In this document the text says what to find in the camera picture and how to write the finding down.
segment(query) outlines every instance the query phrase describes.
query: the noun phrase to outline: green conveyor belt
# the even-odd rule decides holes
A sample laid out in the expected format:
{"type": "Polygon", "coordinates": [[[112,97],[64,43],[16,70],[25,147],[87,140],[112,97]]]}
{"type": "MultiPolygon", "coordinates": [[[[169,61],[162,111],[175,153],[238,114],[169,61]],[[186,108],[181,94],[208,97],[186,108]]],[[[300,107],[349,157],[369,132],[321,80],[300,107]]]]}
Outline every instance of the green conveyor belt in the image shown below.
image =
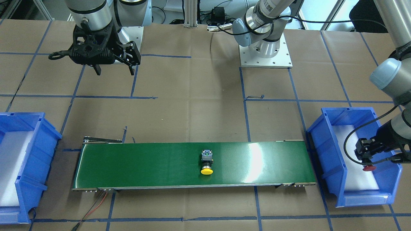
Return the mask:
{"type": "Polygon", "coordinates": [[[73,190],[315,184],[303,141],[84,144],[73,190]],[[200,154],[211,149],[211,175],[200,154]]]}

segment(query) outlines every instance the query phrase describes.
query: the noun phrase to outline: brown floor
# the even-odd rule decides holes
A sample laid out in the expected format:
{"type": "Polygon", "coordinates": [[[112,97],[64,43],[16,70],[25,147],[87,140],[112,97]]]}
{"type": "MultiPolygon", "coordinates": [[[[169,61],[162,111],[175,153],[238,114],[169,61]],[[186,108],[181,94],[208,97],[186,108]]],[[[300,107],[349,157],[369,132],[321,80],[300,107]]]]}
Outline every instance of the brown floor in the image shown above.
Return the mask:
{"type": "MultiPolygon", "coordinates": [[[[92,205],[94,193],[70,191],[83,136],[122,139],[127,127],[126,143],[305,140],[322,107],[373,107],[381,115],[393,106],[368,79],[394,49],[388,35],[286,30],[293,68],[253,69],[239,68],[229,35],[154,24],[145,28],[136,76],[124,65],[102,66],[96,76],[68,57],[47,59],[70,46],[73,26],[0,25],[0,111],[43,111],[63,134],[33,231],[71,230],[92,205]],[[245,101],[250,95],[265,98],[245,101]]],[[[122,191],[109,195],[79,230],[410,230],[410,182],[404,165],[392,207],[335,208],[324,182],[122,191]]]]}

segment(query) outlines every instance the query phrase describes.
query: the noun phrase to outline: red button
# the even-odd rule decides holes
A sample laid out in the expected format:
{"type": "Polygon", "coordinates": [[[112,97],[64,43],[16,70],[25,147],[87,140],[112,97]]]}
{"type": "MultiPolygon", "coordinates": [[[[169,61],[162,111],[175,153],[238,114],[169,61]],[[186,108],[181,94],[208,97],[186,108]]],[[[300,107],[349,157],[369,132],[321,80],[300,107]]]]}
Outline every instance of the red button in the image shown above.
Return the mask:
{"type": "Polygon", "coordinates": [[[377,169],[377,167],[375,167],[374,165],[366,165],[364,166],[363,171],[369,172],[369,171],[374,171],[375,169],[377,169]]]}

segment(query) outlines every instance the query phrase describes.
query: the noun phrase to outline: blue crate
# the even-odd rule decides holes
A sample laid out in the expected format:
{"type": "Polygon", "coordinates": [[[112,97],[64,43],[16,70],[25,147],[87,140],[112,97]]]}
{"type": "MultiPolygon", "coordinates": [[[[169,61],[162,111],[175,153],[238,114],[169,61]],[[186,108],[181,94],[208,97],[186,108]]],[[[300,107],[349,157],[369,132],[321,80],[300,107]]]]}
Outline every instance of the blue crate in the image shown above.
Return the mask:
{"type": "Polygon", "coordinates": [[[0,113],[0,147],[3,153],[0,153],[0,162],[3,162],[3,175],[0,174],[0,182],[4,185],[0,187],[6,188],[12,186],[14,181],[15,190],[13,195],[17,194],[17,204],[11,203],[16,200],[15,196],[6,197],[6,191],[3,191],[4,206],[0,204],[0,224],[17,224],[30,223],[28,212],[31,208],[37,207],[43,191],[47,189],[44,185],[48,171],[50,169],[51,160],[54,155],[57,141],[61,139],[61,134],[56,131],[53,125],[45,118],[45,113],[0,113]],[[25,134],[26,145],[19,144],[22,141],[14,139],[15,142],[9,142],[10,137],[15,134],[25,134]],[[13,150],[21,150],[20,161],[14,161],[13,150]],[[15,163],[12,167],[7,162],[15,163]],[[12,170],[18,171],[16,178],[12,176],[12,170]]]}
{"type": "MultiPolygon", "coordinates": [[[[318,157],[330,193],[337,196],[336,207],[368,206],[392,204],[397,193],[402,167],[392,162],[376,164],[376,170],[372,173],[378,184],[379,190],[360,190],[345,192],[347,167],[333,126],[353,125],[358,127],[377,116],[373,108],[322,108],[321,116],[311,125],[308,132],[311,133],[318,157]]],[[[367,125],[357,131],[360,138],[375,136],[381,126],[379,121],[367,125]]],[[[382,152],[374,155],[373,161],[394,155],[391,152],[382,152]]]]}

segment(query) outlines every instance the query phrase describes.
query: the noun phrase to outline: yellow button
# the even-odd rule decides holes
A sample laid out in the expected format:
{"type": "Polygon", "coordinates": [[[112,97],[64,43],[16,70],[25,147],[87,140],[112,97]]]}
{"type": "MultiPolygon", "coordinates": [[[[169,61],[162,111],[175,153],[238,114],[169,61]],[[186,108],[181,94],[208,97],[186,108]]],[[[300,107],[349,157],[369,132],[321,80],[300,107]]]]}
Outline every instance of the yellow button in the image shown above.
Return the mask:
{"type": "Polygon", "coordinates": [[[201,170],[201,173],[203,174],[203,175],[210,175],[210,174],[212,174],[212,169],[203,169],[203,170],[201,170]]]}

